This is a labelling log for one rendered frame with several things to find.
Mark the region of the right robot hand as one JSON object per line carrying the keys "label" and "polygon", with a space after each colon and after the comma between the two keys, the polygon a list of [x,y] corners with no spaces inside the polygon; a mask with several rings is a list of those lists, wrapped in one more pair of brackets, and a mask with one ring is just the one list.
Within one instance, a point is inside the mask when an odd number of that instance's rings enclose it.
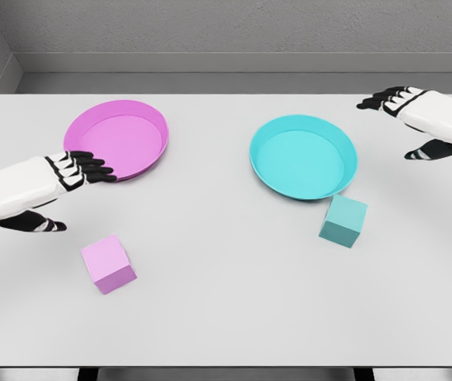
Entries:
{"label": "right robot hand", "polygon": [[432,137],[404,155],[406,160],[440,160],[452,156],[452,97],[417,87],[389,87],[363,99],[356,107],[377,110],[407,127]]}

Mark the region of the teal cube block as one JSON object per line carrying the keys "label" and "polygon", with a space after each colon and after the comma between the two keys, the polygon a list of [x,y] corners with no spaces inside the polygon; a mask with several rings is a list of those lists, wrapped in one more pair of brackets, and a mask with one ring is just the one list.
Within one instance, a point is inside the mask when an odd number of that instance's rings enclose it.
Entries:
{"label": "teal cube block", "polygon": [[368,206],[360,201],[335,194],[320,228],[319,237],[352,248],[360,236]]}

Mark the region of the pink cube block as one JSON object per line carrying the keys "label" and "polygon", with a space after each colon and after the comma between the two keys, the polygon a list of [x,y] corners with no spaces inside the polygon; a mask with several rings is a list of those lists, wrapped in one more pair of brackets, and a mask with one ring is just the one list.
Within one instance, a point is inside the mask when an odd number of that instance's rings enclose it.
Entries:
{"label": "pink cube block", "polygon": [[89,276],[103,294],[137,279],[131,261],[116,234],[87,245],[80,250]]}

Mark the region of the cyan round plate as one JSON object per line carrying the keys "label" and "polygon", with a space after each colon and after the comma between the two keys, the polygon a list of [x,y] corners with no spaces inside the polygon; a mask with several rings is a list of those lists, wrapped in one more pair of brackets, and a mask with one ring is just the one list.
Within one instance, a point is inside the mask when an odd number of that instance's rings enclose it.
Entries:
{"label": "cyan round plate", "polygon": [[304,201],[341,192],[358,170],[348,135],[329,121],[304,114],[261,126],[251,139],[249,157],[255,174],[271,190]]}

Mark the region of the pink round plate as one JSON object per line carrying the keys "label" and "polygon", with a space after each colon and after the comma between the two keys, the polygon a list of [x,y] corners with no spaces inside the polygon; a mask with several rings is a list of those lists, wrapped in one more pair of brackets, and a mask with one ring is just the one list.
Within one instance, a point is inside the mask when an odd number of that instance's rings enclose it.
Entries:
{"label": "pink round plate", "polygon": [[64,135],[63,147],[92,152],[122,181],[156,163],[168,140],[167,121],[156,108],[134,100],[114,100],[78,115]]}

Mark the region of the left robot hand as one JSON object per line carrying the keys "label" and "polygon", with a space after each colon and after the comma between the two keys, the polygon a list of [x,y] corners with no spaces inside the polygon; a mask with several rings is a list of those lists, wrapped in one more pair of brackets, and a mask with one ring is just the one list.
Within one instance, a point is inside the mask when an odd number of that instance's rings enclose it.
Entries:
{"label": "left robot hand", "polygon": [[10,165],[0,170],[0,227],[26,233],[65,231],[64,223],[35,209],[80,187],[116,180],[113,169],[91,152],[65,151]]}

